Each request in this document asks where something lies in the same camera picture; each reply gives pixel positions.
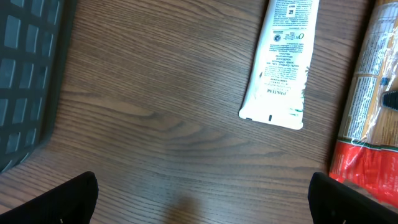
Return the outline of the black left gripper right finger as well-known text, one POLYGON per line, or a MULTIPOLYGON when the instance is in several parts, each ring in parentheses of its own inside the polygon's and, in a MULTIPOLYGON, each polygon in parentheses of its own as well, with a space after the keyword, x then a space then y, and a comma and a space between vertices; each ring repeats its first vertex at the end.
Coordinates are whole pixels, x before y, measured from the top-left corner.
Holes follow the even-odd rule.
POLYGON ((308 202, 314 224, 397 224, 397 213, 337 182, 313 174, 308 202))

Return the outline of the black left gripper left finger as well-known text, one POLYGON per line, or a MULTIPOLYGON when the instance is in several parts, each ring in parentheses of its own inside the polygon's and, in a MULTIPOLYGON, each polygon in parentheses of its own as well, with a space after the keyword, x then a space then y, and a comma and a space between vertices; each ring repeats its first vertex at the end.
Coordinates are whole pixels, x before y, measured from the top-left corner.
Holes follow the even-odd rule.
POLYGON ((84 172, 58 187, 1 214, 1 224, 89 223, 98 199, 93 172, 84 172))

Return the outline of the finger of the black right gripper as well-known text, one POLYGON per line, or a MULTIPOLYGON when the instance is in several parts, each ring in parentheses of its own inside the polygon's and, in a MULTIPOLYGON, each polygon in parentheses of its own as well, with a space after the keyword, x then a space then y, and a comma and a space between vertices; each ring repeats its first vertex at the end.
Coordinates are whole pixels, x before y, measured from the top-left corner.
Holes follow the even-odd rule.
POLYGON ((398 110, 398 91, 387 91, 382 94, 381 104, 390 110, 398 110))

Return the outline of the orange biscuit roll pack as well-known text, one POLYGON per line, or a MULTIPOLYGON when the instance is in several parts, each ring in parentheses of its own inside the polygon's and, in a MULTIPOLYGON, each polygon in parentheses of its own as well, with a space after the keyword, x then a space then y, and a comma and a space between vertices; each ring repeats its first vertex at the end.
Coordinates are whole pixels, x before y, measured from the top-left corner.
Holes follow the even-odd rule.
POLYGON ((397 91, 397 1, 376 1, 343 113, 329 176, 397 206, 397 111, 381 104, 397 91))

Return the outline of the white tube with gold cap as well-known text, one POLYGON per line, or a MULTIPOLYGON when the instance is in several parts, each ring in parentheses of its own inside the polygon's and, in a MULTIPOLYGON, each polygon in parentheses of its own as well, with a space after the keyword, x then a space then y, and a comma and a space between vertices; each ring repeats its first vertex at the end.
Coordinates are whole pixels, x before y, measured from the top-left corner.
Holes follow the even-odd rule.
POLYGON ((239 117, 303 127, 319 0, 270 0, 239 117))

